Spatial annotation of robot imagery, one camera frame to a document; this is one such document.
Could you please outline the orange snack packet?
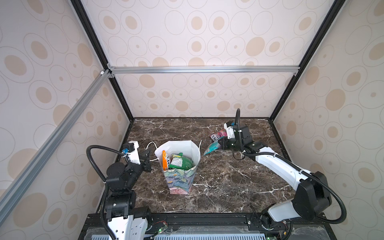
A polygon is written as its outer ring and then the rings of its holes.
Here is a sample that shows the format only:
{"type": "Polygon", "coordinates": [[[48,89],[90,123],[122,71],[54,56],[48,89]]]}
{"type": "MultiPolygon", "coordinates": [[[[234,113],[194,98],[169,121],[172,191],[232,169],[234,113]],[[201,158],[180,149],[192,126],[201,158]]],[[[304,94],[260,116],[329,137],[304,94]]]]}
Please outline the orange snack packet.
{"type": "Polygon", "coordinates": [[[165,150],[162,151],[162,167],[163,171],[167,171],[169,169],[170,158],[165,150]]]}

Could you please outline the teal snack packet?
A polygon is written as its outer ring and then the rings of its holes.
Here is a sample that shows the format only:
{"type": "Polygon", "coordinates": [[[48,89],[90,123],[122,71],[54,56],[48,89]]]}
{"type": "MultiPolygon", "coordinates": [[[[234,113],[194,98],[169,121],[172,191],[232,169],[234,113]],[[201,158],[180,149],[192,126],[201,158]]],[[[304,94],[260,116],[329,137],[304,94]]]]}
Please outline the teal snack packet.
{"type": "Polygon", "coordinates": [[[211,144],[208,146],[208,148],[205,150],[205,152],[204,152],[204,156],[206,156],[206,155],[208,155],[208,154],[210,154],[210,153],[212,153],[212,152],[214,152],[214,151],[216,151],[216,150],[219,150],[219,149],[221,149],[221,148],[222,148],[222,146],[221,146],[221,144],[220,144],[218,141],[213,142],[213,143],[211,143],[211,144]]]}

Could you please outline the yellow green snack packet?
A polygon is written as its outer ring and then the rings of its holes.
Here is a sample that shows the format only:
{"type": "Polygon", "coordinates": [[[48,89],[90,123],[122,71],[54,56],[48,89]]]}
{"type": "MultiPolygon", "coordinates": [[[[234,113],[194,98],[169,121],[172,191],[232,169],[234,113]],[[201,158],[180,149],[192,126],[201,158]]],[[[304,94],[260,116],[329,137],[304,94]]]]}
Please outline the yellow green snack packet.
{"type": "Polygon", "coordinates": [[[191,159],[185,157],[183,153],[172,154],[172,161],[169,165],[170,169],[179,169],[188,171],[194,167],[194,163],[191,159]]]}

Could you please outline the white floral paper bag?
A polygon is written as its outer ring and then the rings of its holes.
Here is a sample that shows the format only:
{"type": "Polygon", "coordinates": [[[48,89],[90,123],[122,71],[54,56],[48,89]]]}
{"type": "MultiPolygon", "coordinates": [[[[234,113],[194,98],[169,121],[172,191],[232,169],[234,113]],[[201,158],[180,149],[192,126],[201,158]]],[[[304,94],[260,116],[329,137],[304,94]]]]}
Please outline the white floral paper bag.
{"type": "Polygon", "coordinates": [[[200,146],[193,141],[168,141],[159,147],[155,147],[156,160],[159,161],[161,170],[165,176],[167,185],[172,195],[188,195],[192,189],[193,181],[201,160],[200,146]],[[179,169],[168,169],[163,171],[162,167],[162,151],[165,150],[172,161],[172,154],[183,153],[183,155],[191,159],[194,167],[188,171],[179,169]]]}

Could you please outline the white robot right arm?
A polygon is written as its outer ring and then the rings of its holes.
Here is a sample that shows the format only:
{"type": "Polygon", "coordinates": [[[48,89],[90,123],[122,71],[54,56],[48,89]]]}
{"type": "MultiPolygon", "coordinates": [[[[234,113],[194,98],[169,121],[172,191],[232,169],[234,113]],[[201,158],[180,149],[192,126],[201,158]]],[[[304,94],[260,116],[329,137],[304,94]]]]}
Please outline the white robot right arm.
{"type": "Polygon", "coordinates": [[[331,194],[325,188],[327,179],[322,173],[303,170],[264,143],[254,141],[246,125],[227,122],[224,129],[226,135],[219,139],[224,150],[241,152],[244,157],[269,168],[296,191],[293,199],[262,211],[260,218],[265,228],[271,229],[273,224],[287,219],[314,220],[332,204],[331,194]]]}

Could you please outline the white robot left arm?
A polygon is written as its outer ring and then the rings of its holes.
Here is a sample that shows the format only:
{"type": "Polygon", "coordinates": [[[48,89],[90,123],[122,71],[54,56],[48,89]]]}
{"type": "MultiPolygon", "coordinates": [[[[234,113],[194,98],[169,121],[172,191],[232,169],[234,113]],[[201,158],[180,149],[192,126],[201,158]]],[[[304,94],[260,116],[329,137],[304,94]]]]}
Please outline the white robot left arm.
{"type": "Polygon", "coordinates": [[[152,170],[150,150],[139,154],[139,163],[114,163],[107,169],[106,214],[101,215],[110,240],[144,240],[152,224],[148,207],[136,208],[134,185],[143,172],[152,170]]]}

